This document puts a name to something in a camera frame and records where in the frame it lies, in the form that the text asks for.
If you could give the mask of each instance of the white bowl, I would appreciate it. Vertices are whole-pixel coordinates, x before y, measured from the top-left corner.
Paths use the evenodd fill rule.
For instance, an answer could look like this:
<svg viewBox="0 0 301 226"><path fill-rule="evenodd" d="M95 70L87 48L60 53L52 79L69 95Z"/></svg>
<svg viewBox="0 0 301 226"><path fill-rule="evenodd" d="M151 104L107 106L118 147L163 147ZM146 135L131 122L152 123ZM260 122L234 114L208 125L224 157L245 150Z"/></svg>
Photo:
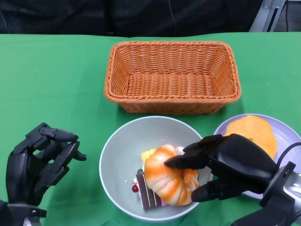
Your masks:
<svg viewBox="0 0 301 226"><path fill-rule="evenodd" d="M109 138L100 156L99 174L106 194L119 209L139 220L158 223L185 215L198 203L143 210L131 181L142 168L142 152L164 144L187 146L201 138L189 125L168 117L144 117L123 125ZM209 168L199 171L200 185L211 179Z"/></svg>

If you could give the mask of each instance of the black curtain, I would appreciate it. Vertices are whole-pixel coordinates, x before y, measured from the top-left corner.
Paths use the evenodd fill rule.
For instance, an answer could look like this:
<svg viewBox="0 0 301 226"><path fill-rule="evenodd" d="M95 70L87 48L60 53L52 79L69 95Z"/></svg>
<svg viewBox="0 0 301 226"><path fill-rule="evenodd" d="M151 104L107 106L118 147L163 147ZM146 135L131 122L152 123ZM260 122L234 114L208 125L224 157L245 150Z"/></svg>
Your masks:
<svg viewBox="0 0 301 226"><path fill-rule="evenodd" d="M0 0L0 33L112 35L112 31L125 37L180 37L247 32L262 4L262 0L106 2L107 8L103 0Z"/></svg>

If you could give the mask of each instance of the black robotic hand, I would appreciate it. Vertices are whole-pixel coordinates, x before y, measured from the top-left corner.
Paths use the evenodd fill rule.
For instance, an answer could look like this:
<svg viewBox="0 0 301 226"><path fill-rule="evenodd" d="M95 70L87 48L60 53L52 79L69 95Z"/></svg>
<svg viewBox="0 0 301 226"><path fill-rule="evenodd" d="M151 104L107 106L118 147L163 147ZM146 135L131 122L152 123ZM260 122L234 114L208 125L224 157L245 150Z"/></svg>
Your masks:
<svg viewBox="0 0 301 226"><path fill-rule="evenodd" d="M22 226L25 221L39 222L46 217L46 211L38 208L44 193L69 171L67 165L72 159L87 159L78 151L77 135L46 123L25 137L8 157L8 202L0 200L0 224L4 226Z"/></svg>
<svg viewBox="0 0 301 226"><path fill-rule="evenodd" d="M209 181L192 193L194 202L228 199L242 192L263 193L275 175L276 164L259 146L233 134L214 135L184 148L165 162L178 169L203 169L208 166L217 180Z"/></svg>
<svg viewBox="0 0 301 226"><path fill-rule="evenodd" d="M283 155L296 145L288 147ZM184 152L164 164L193 170L208 166L218 177L193 191L191 199L194 202L228 199L240 196L244 191L264 193L260 202L263 208L236 220L232 226L290 226L298 217L294 198L284 192L294 163L289 162L278 171L280 162L274 163L259 146L237 134L205 137L184 148Z"/></svg>

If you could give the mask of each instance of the orange wicker basket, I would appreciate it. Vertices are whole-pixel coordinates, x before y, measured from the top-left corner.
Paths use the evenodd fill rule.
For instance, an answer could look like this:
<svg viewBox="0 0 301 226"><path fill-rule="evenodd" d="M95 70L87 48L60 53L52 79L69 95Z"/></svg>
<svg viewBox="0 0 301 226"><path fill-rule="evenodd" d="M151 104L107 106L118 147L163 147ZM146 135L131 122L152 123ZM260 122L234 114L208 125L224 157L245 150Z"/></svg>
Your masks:
<svg viewBox="0 0 301 226"><path fill-rule="evenodd" d="M112 47L104 95L130 113L214 113L241 87L223 42L133 41Z"/></svg>

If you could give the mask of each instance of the purple plate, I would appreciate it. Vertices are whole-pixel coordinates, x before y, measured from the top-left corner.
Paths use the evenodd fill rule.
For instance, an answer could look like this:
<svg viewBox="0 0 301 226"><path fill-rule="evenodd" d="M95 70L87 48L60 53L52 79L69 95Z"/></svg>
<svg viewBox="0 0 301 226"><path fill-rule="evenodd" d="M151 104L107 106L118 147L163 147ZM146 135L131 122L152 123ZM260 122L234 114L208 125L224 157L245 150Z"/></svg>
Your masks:
<svg viewBox="0 0 301 226"><path fill-rule="evenodd" d="M224 121L214 132L214 134L222 134L224 135L227 129L227 126L237 120L237 119L241 119L244 116L247 115L255 115L258 117L263 118L264 120L266 120L272 127L274 136L277 140L277 153L276 156L274 158L274 162L277 162L280 155L282 154L282 152L291 144L296 143L296 142L301 142L301 137L292 129L290 128L288 125L284 124L283 122L268 117L266 115L261 115L261 114L241 114L241 115L237 115L234 116L226 121ZM296 167L294 169L294 171L296 172L301 172L301 147L295 147L293 148L282 160L281 162L281 166L284 166L288 163L288 161L291 161L293 163L296 164ZM244 192L244 194L251 196L255 199L262 199L262 194L255 194L253 192Z"/></svg>

